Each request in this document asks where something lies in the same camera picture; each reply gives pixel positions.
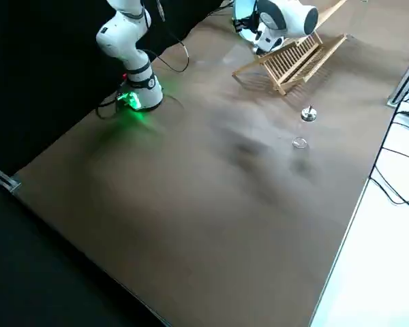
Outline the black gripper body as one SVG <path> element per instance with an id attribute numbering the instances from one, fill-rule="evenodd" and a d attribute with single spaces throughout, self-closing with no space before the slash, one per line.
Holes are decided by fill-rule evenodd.
<path id="1" fill-rule="evenodd" d="M 243 19 L 243 28 L 256 34 L 260 24 L 260 15 L 256 9 L 252 13 Z"/>

